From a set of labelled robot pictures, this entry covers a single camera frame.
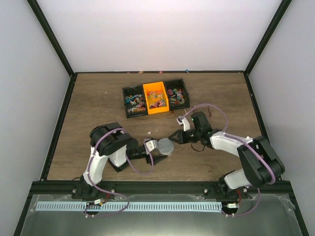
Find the black enclosure frame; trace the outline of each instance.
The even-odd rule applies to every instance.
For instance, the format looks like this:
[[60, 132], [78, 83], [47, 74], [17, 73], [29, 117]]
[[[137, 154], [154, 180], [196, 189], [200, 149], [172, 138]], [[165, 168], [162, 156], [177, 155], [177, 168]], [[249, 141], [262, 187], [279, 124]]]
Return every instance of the black enclosure frame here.
[[[26, 199], [25, 206], [23, 208], [20, 220], [16, 227], [16, 231], [14, 233], [15, 236], [19, 236], [22, 232], [22, 228], [24, 225], [24, 221], [31, 203], [31, 199], [33, 194], [72, 194], [72, 190], [75, 188], [74, 181], [60, 181], [60, 180], [47, 180], [47, 176], [49, 173], [49, 169], [52, 163], [52, 159], [55, 154], [55, 149], [58, 143], [59, 135], [63, 126], [63, 121], [70, 103], [71, 95], [73, 92], [73, 88], [75, 86], [75, 81], [79, 73], [91, 73], [91, 72], [74, 72], [63, 53], [63, 50], [57, 41], [52, 29], [49, 26], [49, 23], [44, 16], [37, 0], [27, 0], [30, 7], [32, 8], [36, 18], [41, 24], [43, 30], [45, 31], [48, 39], [50, 40], [52, 46], [54, 47], [58, 57], [60, 58], [62, 64], [64, 65], [66, 71], [70, 76], [70, 81], [68, 85], [68, 89], [65, 94], [65, 98], [63, 101], [63, 105], [60, 111], [60, 115], [58, 117], [57, 125], [55, 128], [55, 132], [48, 150], [48, 154], [46, 157], [45, 165], [41, 174], [40, 181], [33, 182], [31, 185], [31, 189], [29, 195]], [[285, 11], [289, 7], [292, 0], [282, 0], [281, 4], [278, 7], [273, 19], [271, 20], [263, 38], [261, 39], [255, 53], [253, 54], [247, 68], [245, 71], [189, 71], [190, 73], [243, 73], [244, 79], [246, 81], [249, 94], [251, 96], [252, 105], [258, 120], [259, 128], [261, 134], [268, 139], [268, 134], [266, 128], [264, 126], [263, 119], [261, 117], [259, 107], [255, 98], [254, 91], [251, 86], [251, 82], [249, 79], [249, 75], [257, 63], [261, 53], [266, 47], [269, 39], [271, 38], [273, 32], [275, 31], [278, 23], [280, 22], [282, 16], [285, 14]], [[144, 73], [159, 73], [158, 71], [145, 71]], [[164, 71], [164, 73], [185, 73], [185, 71]], [[147, 182], [147, 181], [102, 181], [100, 186], [105, 189], [115, 189], [116, 192], [120, 192], [122, 194], [133, 195], [133, 194], [194, 194], [194, 195], [204, 195], [207, 199], [216, 199], [217, 201], [226, 201], [223, 199], [218, 193], [209, 191], [208, 193], [204, 193], [204, 189], [211, 189], [213, 184], [217, 184], [218, 182], [211, 181], [185, 181], [185, 182]], [[300, 212], [298, 203], [295, 199], [294, 192], [292, 190], [291, 184], [289, 181], [278, 180], [273, 185], [263, 186], [261, 189], [261, 193], [269, 193], [269, 194], [288, 194], [291, 202], [295, 205], [295, 215], [298, 220], [301, 232], [304, 236], [308, 236], [309, 233], [305, 226], [302, 214]], [[255, 188], [249, 188], [248, 193], [257, 193]]]

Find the orange bin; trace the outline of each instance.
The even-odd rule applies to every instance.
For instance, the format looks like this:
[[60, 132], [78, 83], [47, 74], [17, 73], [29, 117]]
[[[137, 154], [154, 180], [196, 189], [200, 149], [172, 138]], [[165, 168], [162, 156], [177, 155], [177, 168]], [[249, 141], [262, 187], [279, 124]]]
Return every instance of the orange bin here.
[[143, 90], [149, 115], [169, 111], [168, 98], [163, 82], [144, 84]]

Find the white panel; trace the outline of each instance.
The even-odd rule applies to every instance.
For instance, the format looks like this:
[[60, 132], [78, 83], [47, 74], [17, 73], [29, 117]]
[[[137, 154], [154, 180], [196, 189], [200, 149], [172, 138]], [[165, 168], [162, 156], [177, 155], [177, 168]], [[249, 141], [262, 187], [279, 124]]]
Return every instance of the white panel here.
[[251, 73], [271, 143], [315, 235], [315, 2], [292, 1]]
[[244, 70], [281, 0], [39, 0], [74, 71]]
[[[118, 211], [127, 202], [107, 202], [102, 206], [91, 206], [87, 211]], [[36, 211], [84, 211], [87, 202], [37, 202]], [[130, 202], [124, 212], [221, 212], [221, 202]]]
[[0, 1], [0, 235], [39, 180], [69, 81], [26, 0]]

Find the wooden platform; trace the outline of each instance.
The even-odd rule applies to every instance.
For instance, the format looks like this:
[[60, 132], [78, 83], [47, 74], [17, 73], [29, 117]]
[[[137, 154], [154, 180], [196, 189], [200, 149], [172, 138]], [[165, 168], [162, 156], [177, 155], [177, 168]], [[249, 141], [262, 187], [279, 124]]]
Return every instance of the wooden platform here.
[[[143, 83], [183, 78], [190, 94], [190, 105], [212, 103], [229, 119], [227, 131], [239, 136], [260, 135], [250, 95], [242, 73], [190, 74], [79, 74], [63, 123], [58, 145], [48, 175], [49, 180], [73, 179], [86, 169], [90, 156], [90, 131], [102, 124], [119, 122], [139, 143], [152, 136], [168, 137], [181, 127], [176, 118], [184, 110], [136, 118], [126, 118], [122, 88]], [[210, 124], [223, 128], [224, 118], [211, 109]], [[150, 165], [144, 159], [132, 161], [135, 168], [147, 172]], [[222, 175], [241, 168], [237, 157], [223, 151], [205, 149], [196, 152], [190, 144], [175, 144], [174, 153], [158, 163], [148, 176], [135, 173], [130, 167], [116, 173], [107, 164], [104, 180], [198, 181], [218, 180]]]

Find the compartment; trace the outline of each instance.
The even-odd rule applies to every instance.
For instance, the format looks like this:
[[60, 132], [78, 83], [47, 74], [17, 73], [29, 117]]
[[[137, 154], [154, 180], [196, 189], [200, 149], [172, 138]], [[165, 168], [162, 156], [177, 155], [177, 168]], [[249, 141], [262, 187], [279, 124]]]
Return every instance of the compartment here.
[[169, 103], [163, 82], [143, 85], [146, 97], [148, 114], [156, 114], [169, 111]]
[[164, 86], [170, 111], [190, 107], [189, 93], [183, 79], [164, 81]]
[[127, 118], [148, 114], [146, 97], [141, 85], [123, 88], [123, 95]]

